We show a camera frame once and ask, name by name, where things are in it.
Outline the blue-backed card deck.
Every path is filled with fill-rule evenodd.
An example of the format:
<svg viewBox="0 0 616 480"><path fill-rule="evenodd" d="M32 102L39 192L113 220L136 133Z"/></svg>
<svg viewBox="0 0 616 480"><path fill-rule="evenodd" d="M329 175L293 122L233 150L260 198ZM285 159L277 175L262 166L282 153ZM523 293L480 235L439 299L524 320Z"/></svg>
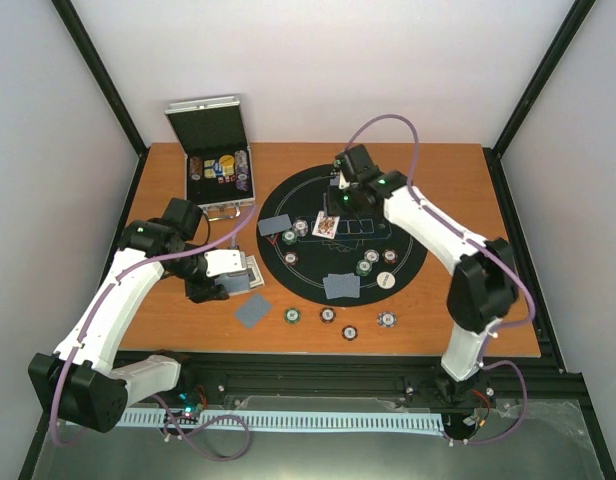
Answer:
<svg viewBox="0 0 616 480"><path fill-rule="evenodd" d="M215 278L215 284L224 287L229 296L244 294L251 290L247 273L219 275Z"/></svg>

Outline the blue chips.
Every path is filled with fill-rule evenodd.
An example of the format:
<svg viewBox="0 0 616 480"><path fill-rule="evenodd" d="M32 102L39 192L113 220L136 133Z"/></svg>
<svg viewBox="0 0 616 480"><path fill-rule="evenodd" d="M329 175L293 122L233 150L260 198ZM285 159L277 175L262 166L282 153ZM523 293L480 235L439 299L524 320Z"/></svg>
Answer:
<svg viewBox="0 0 616 480"><path fill-rule="evenodd" d="M379 253L374 249L366 250L364 258L370 263L377 263L379 261Z"/></svg>
<svg viewBox="0 0 616 480"><path fill-rule="evenodd" d="M308 234L308 223L305 220L296 220L293 223L293 229L298 237L305 237Z"/></svg>

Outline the dealt card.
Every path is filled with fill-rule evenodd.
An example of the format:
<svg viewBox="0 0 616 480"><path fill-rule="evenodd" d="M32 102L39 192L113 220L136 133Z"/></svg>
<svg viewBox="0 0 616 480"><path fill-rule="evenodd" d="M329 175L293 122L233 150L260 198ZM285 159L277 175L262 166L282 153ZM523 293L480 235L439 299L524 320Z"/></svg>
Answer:
<svg viewBox="0 0 616 480"><path fill-rule="evenodd" d="M271 302L269 302L261 294L253 294L241 307L236 310L235 317L246 328L253 328L271 310Z"/></svg>
<svg viewBox="0 0 616 480"><path fill-rule="evenodd" d="M292 222L288 214L263 218L257 223L261 236L272 236L292 228Z"/></svg>

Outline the brown chip mat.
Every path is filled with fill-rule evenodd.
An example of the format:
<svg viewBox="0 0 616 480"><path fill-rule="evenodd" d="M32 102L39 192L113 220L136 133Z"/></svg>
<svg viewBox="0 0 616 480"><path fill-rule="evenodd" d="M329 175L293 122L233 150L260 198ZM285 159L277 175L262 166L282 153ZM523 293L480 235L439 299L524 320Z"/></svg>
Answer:
<svg viewBox="0 0 616 480"><path fill-rule="evenodd" d="M383 252L382 257L387 264L394 264L398 260L398 254L393 249L386 249Z"/></svg>

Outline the green chips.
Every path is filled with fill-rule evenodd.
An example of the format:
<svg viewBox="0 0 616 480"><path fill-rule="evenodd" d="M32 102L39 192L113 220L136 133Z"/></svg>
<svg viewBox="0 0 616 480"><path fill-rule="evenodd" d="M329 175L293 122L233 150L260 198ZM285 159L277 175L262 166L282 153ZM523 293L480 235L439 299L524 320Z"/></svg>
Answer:
<svg viewBox="0 0 616 480"><path fill-rule="evenodd" d="M298 239L298 235L297 235L297 232L294 230L286 230L282 234L282 241L286 245L292 245L296 243L297 239Z"/></svg>
<svg viewBox="0 0 616 480"><path fill-rule="evenodd" d="M359 260L356 264L356 274L363 277L368 276L372 271L372 267L372 262L366 259Z"/></svg>

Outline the single brown chip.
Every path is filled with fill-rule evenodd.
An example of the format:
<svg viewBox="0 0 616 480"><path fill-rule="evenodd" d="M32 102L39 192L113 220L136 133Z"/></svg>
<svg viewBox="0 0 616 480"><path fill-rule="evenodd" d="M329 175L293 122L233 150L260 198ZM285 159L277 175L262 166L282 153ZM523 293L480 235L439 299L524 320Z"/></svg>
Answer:
<svg viewBox="0 0 616 480"><path fill-rule="evenodd" d="M357 338L358 331L354 326L348 325L342 329L342 336L344 339L352 341Z"/></svg>
<svg viewBox="0 0 616 480"><path fill-rule="evenodd" d="M295 265L298 261L298 256L294 252L287 252L284 256L284 261L289 265Z"/></svg>

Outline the white dealer button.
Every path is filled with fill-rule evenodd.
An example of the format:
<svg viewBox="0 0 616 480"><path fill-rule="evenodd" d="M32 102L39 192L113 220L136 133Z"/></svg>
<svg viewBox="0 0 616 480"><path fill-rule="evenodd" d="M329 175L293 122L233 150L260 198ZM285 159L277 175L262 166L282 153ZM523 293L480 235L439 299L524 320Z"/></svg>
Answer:
<svg viewBox="0 0 616 480"><path fill-rule="evenodd" d="M395 276L390 272L380 272L376 278L377 286L384 290L392 289L396 284Z"/></svg>

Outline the dealt card mat bottom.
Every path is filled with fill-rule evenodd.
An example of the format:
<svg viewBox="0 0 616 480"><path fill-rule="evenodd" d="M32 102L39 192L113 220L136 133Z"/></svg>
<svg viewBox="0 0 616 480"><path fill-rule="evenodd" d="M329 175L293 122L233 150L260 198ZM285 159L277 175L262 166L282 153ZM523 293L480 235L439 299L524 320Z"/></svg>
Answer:
<svg viewBox="0 0 616 480"><path fill-rule="evenodd" d="M353 274L331 274L323 278L323 288L327 299L358 298L360 277Z"/></svg>

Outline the green poker chip stack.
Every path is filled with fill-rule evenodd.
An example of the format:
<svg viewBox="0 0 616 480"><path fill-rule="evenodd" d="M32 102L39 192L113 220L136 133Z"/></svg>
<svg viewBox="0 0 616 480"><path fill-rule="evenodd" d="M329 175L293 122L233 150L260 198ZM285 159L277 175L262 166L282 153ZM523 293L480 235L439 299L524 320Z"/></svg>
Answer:
<svg viewBox="0 0 616 480"><path fill-rule="evenodd" d="M297 308L288 308L284 312L284 320L289 324L297 324L301 320L301 312Z"/></svg>

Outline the brown poker chip stack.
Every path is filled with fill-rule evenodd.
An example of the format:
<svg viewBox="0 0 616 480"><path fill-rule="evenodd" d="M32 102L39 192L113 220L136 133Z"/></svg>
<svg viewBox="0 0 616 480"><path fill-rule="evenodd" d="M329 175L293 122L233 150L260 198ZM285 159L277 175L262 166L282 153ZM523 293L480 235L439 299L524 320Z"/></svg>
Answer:
<svg viewBox="0 0 616 480"><path fill-rule="evenodd" d="M332 308L325 307L319 313L319 318L323 323L332 323L336 318L336 313Z"/></svg>

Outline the blue poker chip stack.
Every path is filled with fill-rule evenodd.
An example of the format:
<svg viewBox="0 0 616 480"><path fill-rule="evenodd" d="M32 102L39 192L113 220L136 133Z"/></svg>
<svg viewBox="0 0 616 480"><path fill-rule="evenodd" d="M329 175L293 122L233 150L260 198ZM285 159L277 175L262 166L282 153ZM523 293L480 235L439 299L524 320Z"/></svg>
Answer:
<svg viewBox="0 0 616 480"><path fill-rule="evenodd" d="M397 323L397 316L393 312L382 312L378 315L378 324L383 328L394 327Z"/></svg>

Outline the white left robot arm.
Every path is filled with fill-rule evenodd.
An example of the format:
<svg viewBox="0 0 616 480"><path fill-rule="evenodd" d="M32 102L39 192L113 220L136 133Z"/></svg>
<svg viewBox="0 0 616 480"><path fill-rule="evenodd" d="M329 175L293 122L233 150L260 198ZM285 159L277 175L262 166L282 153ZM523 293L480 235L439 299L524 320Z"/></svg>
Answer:
<svg viewBox="0 0 616 480"><path fill-rule="evenodd" d="M240 253L220 246L237 233L193 245L203 215L194 203L173 198L162 216L128 224L80 320L52 354L31 360L28 374L56 445L66 443L61 421L105 433L128 407L154 394L163 392L178 403L194 395L196 378L173 353L152 354L121 368L114 360L139 307L164 275L182 279L195 302L227 298L214 279L243 267Z"/></svg>

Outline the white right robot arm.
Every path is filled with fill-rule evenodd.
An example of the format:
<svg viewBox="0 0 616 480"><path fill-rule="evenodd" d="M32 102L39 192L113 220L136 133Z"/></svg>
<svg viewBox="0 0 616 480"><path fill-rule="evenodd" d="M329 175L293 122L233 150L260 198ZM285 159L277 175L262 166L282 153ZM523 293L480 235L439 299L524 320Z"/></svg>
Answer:
<svg viewBox="0 0 616 480"><path fill-rule="evenodd" d="M329 188L334 212L371 213L397 226L433 254L451 275L446 306L454 322L434 384L447 405L457 404L481 369L488 340L519 298L512 247L465 228L430 202L403 173L384 173L363 145L339 153L339 176Z"/></svg>

